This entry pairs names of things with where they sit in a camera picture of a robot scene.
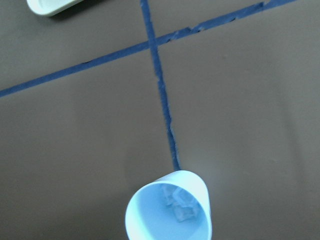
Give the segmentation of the light blue cup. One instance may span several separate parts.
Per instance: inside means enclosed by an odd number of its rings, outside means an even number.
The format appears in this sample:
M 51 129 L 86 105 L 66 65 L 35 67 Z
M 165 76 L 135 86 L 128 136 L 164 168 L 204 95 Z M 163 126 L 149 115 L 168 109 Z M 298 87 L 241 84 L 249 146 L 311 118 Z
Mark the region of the light blue cup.
M 193 195 L 200 205 L 197 218 L 178 222 L 165 204 L 162 184 L 178 186 Z M 130 240 L 210 240 L 213 227 L 207 185 L 197 174 L 178 170 L 143 186 L 128 202 L 125 230 Z

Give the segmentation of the clear ice cubes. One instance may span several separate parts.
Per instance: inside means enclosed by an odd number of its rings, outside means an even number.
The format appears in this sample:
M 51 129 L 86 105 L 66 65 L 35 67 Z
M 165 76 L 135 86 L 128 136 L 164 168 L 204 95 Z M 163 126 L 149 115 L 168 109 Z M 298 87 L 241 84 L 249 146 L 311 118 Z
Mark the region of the clear ice cubes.
M 173 184 L 162 184 L 160 189 L 165 205 L 172 210 L 178 222 L 198 217 L 200 204 L 188 191 Z

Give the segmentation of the cream bear tray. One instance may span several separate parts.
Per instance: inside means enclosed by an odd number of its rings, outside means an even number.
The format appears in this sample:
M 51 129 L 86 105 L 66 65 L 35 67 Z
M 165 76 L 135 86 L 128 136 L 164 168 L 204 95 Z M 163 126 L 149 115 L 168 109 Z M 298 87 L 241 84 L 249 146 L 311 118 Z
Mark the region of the cream bear tray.
M 82 0 L 26 0 L 29 9 L 36 15 L 52 17 L 82 2 Z

